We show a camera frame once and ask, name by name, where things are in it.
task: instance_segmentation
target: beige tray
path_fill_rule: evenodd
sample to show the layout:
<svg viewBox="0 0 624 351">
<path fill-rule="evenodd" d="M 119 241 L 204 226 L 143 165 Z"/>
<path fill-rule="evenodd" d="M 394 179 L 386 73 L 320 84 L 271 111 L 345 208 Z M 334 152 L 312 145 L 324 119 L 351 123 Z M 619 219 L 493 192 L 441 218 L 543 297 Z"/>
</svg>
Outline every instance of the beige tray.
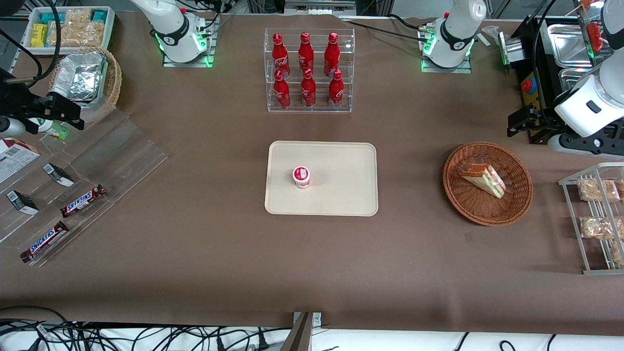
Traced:
<svg viewBox="0 0 624 351">
<path fill-rule="evenodd" d="M 293 169 L 310 170 L 295 187 Z M 269 147 L 265 208 L 271 214 L 372 216 L 377 212 L 377 152 L 363 142 L 276 141 Z"/>
</svg>

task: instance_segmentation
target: wicker basket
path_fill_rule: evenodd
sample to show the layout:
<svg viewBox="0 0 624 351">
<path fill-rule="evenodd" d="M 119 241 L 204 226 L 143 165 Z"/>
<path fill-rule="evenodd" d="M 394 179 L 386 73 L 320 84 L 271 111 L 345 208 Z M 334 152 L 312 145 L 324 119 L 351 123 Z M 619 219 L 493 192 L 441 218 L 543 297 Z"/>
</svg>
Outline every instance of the wicker basket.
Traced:
<svg viewBox="0 0 624 351">
<path fill-rule="evenodd" d="M 459 176 L 467 164 L 490 164 L 505 182 L 501 199 Z M 469 220 L 488 226 L 510 225 L 527 213 L 533 199 L 529 172 L 510 151 L 491 142 L 471 142 L 449 156 L 442 172 L 444 190 L 455 208 Z"/>
<path fill-rule="evenodd" d="M 117 100 L 119 99 L 119 92 L 121 90 L 121 68 L 115 60 L 113 54 L 111 54 L 108 50 L 102 49 L 101 47 L 83 47 L 79 49 L 76 54 L 88 54 L 89 52 L 99 52 L 106 56 L 109 61 L 108 70 L 106 71 L 106 80 L 104 81 L 104 103 L 99 106 L 97 109 L 89 108 L 89 105 L 84 107 L 80 112 L 80 118 L 83 119 L 87 123 L 94 123 L 101 121 L 104 117 L 108 116 L 114 109 L 117 104 Z M 54 79 L 56 78 L 56 74 L 59 72 L 59 63 L 57 63 L 54 68 L 51 76 L 52 80 L 50 81 L 50 90 L 52 90 L 52 85 L 54 84 Z"/>
</svg>

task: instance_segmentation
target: red bottle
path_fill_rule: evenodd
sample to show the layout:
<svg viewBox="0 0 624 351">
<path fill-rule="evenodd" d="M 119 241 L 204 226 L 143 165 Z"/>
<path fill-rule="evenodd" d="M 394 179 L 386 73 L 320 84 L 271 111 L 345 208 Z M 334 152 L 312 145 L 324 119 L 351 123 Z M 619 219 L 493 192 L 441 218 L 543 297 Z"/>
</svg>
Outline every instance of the red bottle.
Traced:
<svg viewBox="0 0 624 351">
<path fill-rule="evenodd" d="M 338 68 L 340 62 L 340 48 L 338 47 L 338 34 L 329 34 L 329 44 L 325 49 L 325 76 L 332 77 L 334 70 Z"/>
<path fill-rule="evenodd" d="M 314 82 L 312 70 L 309 68 L 303 72 L 301 103 L 305 107 L 313 107 L 316 104 L 316 82 Z"/>
<path fill-rule="evenodd" d="M 275 98 L 280 103 L 280 108 L 282 110 L 287 109 L 290 106 L 290 90 L 288 89 L 288 83 L 284 80 L 284 72 L 275 71 L 273 89 L 275 90 Z"/>
<path fill-rule="evenodd" d="M 275 69 L 284 74 L 284 78 L 290 76 L 290 66 L 288 65 L 288 50 L 284 46 L 280 33 L 273 35 L 273 64 Z"/>
<path fill-rule="evenodd" d="M 301 33 L 301 46 L 299 47 L 299 67 L 301 72 L 311 69 L 314 73 L 314 49 L 310 44 L 310 33 Z"/>
<path fill-rule="evenodd" d="M 337 110 L 343 103 L 343 72 L 339 69 L 334 71 L 334 79 L 329 83 L 329 107 Z"/>
</svg>

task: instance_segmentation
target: chocolate bar wrapper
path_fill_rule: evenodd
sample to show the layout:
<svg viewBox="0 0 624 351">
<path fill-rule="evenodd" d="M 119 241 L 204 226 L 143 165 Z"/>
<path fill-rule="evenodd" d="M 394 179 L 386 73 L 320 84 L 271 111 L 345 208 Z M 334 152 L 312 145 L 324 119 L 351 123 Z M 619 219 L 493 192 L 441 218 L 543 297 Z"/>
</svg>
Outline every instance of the chocolate bar wrapper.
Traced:
<svg viewBox="0 0 624 351">
<path fill-rule="evenodd" d="M 67 234 L 68 231 L 67 226 L 59 221 L 46 235 L 37 240 L 30 249 L 22 252 L 19 258 L 22 259 L 22 262 L 30 262 L 45 246 L 52 245 L 56 240 Z"/>
<path fill-rule="evenodd" d="M 75 214 L 81 209 L 87 207 L 91 202 L 104 194 L 106 194 L 106 190 L 104 190 L 102 184 L 98 184 L 95 188 L 89 190 L 88 193 L 80 196 L 71 204 L 63 207 L 61 209 L 61 214 L 63 215 L 63 218 L 67 218 L 70 215 Z"/>
</svg>

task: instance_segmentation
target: brown table surface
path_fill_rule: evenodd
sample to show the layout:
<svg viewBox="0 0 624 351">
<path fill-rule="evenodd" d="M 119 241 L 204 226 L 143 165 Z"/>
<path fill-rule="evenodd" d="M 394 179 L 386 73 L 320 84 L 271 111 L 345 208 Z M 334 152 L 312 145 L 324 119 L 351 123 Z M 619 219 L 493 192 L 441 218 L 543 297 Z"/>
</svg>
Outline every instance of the brown table surface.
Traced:
<svg viewBox="0 0 624 351">
<path fill-rule="evenodd" d="M 356 27 L 353 113 L 270 114 L 265 28 L 352 25 L 235 16 L 219 32 L 213 68 L 172 69 L 160 66 L 142 13 L 118 17 L 119 106 L 169 159 L 44 267 L 0 248 L 2 305 L 43 305 L 70 320 L 287 326 L 293 311 L 313 310 L 332 328 L 624 335 L 624 277 L 581 274 L 555 183 L 601 159 L 506 137 L 520 96 L 495 44 L 474 46 L 472 74 L 425 74 L 414 41 Z M 396 21 L 366 23 L 414 34 Z M 33 67 L 21 55 L 14 73 Z M 372 143 L 379 212 L 267 213 L 277 140 Z M 446 200 L 442 165 L 471 141 L 501 144 L 529 169 L 534 201 L 516 224 L 475 225 Z"/>
</svg>

